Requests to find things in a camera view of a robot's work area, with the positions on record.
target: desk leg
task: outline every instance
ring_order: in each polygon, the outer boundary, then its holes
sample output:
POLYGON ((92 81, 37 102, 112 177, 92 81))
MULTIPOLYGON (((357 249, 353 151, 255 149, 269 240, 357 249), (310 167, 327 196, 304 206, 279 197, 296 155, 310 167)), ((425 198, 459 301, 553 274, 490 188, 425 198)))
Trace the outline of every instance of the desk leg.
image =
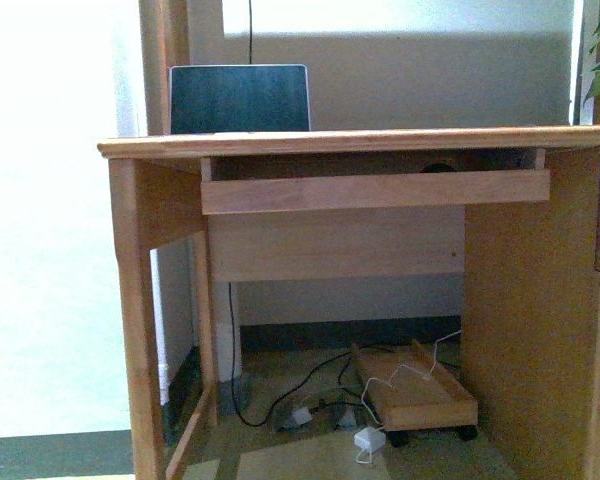
POLYGON ((164 480, 165 455, 149 248, 143 245, 138 165, 110 162, 136 480, 164 480))

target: power adapter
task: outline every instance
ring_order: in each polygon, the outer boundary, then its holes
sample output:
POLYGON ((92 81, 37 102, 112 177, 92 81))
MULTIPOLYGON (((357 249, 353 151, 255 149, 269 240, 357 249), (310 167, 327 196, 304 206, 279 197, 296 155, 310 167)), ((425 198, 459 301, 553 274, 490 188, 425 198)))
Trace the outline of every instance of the power adapter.
POLYGON ((387 436, 384 432, 376 430, 373 427, 366 427, 356 433, 353 437, 353 443, 361 450, 365 450, 369 453, 373 453, 379 448, 382 448, 386 442, 387 436))

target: floor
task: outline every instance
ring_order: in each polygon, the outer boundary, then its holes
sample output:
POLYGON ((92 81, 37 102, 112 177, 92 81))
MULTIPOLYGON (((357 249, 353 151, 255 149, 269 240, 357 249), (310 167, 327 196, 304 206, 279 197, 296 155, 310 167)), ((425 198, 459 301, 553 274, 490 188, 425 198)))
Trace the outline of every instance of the floor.
MULTIPOLYGON (((449 371, 458 372, 458 344, 440 348, 439 359, 447 362, 449 371)), ((308 372, 321 362, 346 350, 310 350, 290 353, 265 353, 244 358, 244 370, 252 375, 252 401, 244 412, 246 420, 259 423, 270 404, 291 387, 301 383, 308 372)), ((311 411, 321 402, 358 400, 335 389, 338 375, 347 357, 340 358, 316 371, 309 381, 292 394, 289 402, 281 402, 280 410, 306 405, 311 411)), ((349 367, 342 383, 353 391, 361 391, 358 379, 349 367)), ((324 407, 313 413, 313 419, 296 428, 277 431, 282 418, 269 418, 259 428, 245 426, 237 415, 223 417, 203 451, 191 459, 185 480, 269 480, 269 479, 354 479, 403 480, 441 479, 516 480, 517 477, 498 451, 479 433, 469 442, 461 441, 453 430, 412 432, 409 443, 394 448, 388 443, 374 455, 372 465, 356 463, 359 449, 353 437, 362 426, 334 429, 334 409, 324 407)), ((359 422, 368 418, 363 409, 353 408, 359 422)), ((80 477, 81 480, 131 480, 133 475, 80 477)))

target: laptop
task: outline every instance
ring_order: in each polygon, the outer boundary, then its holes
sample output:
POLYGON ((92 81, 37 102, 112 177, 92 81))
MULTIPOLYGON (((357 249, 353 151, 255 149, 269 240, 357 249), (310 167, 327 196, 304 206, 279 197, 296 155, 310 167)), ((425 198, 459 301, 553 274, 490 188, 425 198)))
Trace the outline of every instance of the laptop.
POLYGON ((172 67, 171 133, 310 130, 304 65, 172 67))

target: desk modesty panel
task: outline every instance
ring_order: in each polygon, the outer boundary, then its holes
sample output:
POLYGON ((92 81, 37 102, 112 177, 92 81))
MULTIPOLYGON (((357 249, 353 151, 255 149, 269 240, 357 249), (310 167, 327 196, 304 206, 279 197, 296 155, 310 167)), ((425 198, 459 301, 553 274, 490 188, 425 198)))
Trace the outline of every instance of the desk modesty panel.
POLYGON ((181 478, 217 422, 213 281, 461 271, 463 384, 486 414, 480 428, 522 479, 600 480, 600 126, 174 135, 98 148, 109 159, 138 480, 181 478), (433 164, 455 171, 420 173, 433 164), (449 208, 466 210, 464 238, 449 208), (169 460, 149 250, 188 235, 204 392, 169 460))

